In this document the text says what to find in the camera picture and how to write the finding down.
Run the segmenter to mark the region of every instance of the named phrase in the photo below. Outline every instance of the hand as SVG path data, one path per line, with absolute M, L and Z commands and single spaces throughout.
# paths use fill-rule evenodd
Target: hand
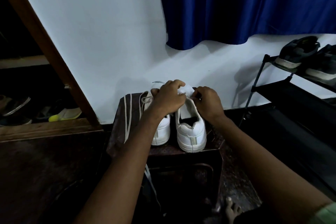
M 215 90 L 209 87 L 198 87 L 194 88 L 194 90 L 191 99 L 204 119 L 215 125 L 217 121 L 227 118 L 224 114 L 221 100 Z
M 186 101 L 185 94 L 178 94 L 177 89 L 186 84 L 180 80 L 168 81 L 160 89 L 151 89 L 154 97 L 150 105 L 160 117 L 176 112 Z

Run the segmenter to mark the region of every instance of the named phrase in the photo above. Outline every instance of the forearm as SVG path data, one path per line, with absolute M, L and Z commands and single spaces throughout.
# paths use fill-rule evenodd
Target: forearm
M 232 147 L 263 201 L 287 222 L 306 223 L 331 200 L 223 117 L 214 126 Z
M 131 223 L 145 165 L 161 117 L 143 113 L 121 152 L 104 174 L 75 223 Z

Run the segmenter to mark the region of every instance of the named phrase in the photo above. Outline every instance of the person's left arm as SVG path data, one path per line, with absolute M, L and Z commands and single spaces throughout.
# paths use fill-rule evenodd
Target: person's left arm
M 184 104 L 185 94 L 177 93 L 184 85 L 179 80 L 168 81 L 160 90 L 152 90 L 154 101 L 74 223 L 131 223 L 155 131 L 164 116 Z

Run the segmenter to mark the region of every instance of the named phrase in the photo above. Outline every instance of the person's right arm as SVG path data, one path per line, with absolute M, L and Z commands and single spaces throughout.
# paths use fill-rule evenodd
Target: person's right arm
M 192 98 L 200 115 L 220 131 L 238 156 L 258 195 L 285 223 L 307 223 L 332 203 L 227 118 L 216 91 L 198 87 Z

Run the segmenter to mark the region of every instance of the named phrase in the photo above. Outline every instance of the dangling shoelace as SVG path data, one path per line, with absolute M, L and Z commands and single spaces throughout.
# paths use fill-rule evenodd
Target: dangling shoelace
M 145 93 L 148 93 L 148 91 L 145 91 L 143 92 L 140 97 L 139 97 L 139 112 L 140 112 L 140 118 L 142 116 L 142 108 L 144 106 L 145 103 L 148 103 L 149 101 L 146 101 L 146 99 L 151 99 L 153 98 L 152 96 L 149 96 L 149 97 L 142 97 L 143 94 Z M 125 141 L 124 143 L 127 141 L 128 139 L 128 136 L 129 136 L 129 131 L 131 129 L 131 121 L 132 121 L 132 94 L 130 94 L 130 105 L 129 105 L 129 121 L 128 121 L 128 125 L 127 125 L 127 105 L 126 105 L 126 96 L 124 96 L 124 104 L 125 104 Z M 156 190 L 154 188 L 154 185 L 152 183 L 152 177 L 151 177 L 151 173 L 149 172 L 149 168 L 148 168 L 148 165 L 146 164 L 146 167 L 145 167 L 145 175 L 147 177 L 147 179 L 149 180 L 149 183 L 150 183 L 150 186 L 152 187 L 153 191 L 154 191 L 154 194 L 155 194 L 155 199 L 157 201 L 157 203 L 159 204 L 160 206 L 160 211 L 161 211 L 161 205 L 158 201 L 158 198 L 157 198 L 157 195 L 156 195 Z

